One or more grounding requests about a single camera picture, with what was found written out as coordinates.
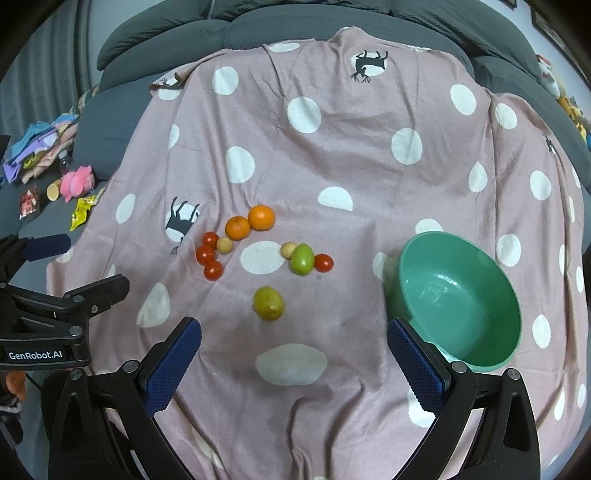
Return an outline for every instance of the bowl rim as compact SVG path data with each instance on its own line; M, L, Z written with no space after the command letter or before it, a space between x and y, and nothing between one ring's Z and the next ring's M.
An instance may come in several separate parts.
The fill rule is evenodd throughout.
M491 259L493 265L501 273L501 277L504 279L504 281L507 283L507 285L509 285L509 290L511 291L511 294L513 295L513 298L515 299L515 303L517 304L517 320L519 321L519 334L517 335L517 341L515 343L515 347L511 351L511 353L501 362L498 362L495 365L489 365L489 366L474 365L474 364L466 362L465 360L458 359L458 360L464 362L473 371L476 371L476 372L492 372L494 370L502 368L504 365L506 365L511 360L511 358L513 358L513 356L515 355L517 349L519 348L519 346L521 344L521 338L523 335L523 318L522 318L522 314L521 314L521 304L519 303L519 297L517 296L517 293L515 292L515 289L513 288L513 284L511 283L511 281L509 280L509 278L505 274L505 271L497 264L497 262L490 255L488 255L482 248L480 248L478 245L475 245L474 243L470 242L469 240L466 240L464 237L461 237L459 235L455 235L455 234L449 233L449 232L429 231L429 232L419 233L418 235L414 235L412 238L410 238L406 242L406 244L404 244L404 247L402 248L402 252L400 253L400 258L398 260L398 288L400 289L400 293L402 296L402 301L404 302L404 306L410 316L410 318L408 320L411 321L413 319L416 319L416 312L413 310L411 303L407 297L406 290L403 287L404 283L402 282L402 266L404 265L404 258L408 254L408 250L412 247L412 245L415 243L416 240L423 238L425 236L450 236L450 237L460 240L461 242L468 244L470 247L475 248L480 253L482 253L483 255L486 255L488 258ZM433 343L441 352L444 352L449 357L456 358L454 355L450 354L450 352L446 351L440 345L436 344L434 340L433 340Z

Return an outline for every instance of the polka dot blanket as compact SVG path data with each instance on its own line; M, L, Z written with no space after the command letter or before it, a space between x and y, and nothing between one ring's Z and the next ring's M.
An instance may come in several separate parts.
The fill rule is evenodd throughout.
M453 56L373 38L223 50L151 86L152 101L78 243L48 268L53 295L124 274L125 301L91 321L93 372L141 359L184 316L203 343L156 419L200 479L389 480L433 422L387 348L384 284L415 234L479 245L511 280L545 468L586 401L580 184L521 98L477 85ZM195 260L207 231L257 204L275 226ZM305 277L287 241L330 254ZM285 299L276 322L254 292ZM474 412L444 473L460 468Z

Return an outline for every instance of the teal plastic bowl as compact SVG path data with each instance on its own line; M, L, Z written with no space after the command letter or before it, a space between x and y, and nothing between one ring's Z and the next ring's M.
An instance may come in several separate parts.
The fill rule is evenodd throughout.
M476 245L444 232L411 238L391 290L391 316L473 371L504 366L521 340L519 302L505 273Z

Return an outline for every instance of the red cherry tomato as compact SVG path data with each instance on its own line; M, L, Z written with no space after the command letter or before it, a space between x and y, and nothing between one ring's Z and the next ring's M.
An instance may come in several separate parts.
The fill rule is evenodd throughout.
M195 257L199 265L207 265L216 259L216 251L209 245L202 245L195 250Z
M223 265L217 260L209 262L207 265L205 265L205 268L203 269L203 274L205 275L206 279L215 281L222 276Z
M328 272L335 266L335 261L326 254L318 254L314 257L314 266L319 272Z
M217 248L217 241L220 240L216 232L207 232L203 235L203 245L209 245L214 250Z

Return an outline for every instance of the red snack bag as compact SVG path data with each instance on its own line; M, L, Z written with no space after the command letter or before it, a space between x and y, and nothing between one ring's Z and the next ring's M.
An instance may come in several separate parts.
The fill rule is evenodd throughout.
M29 187L25 193L21 195L18 201L19 207L19 215L18 218L20 220L28 217L28 219L33 219L39 213L41 213L41 205L39 203L39 192L37 191L37 186L33 185Z

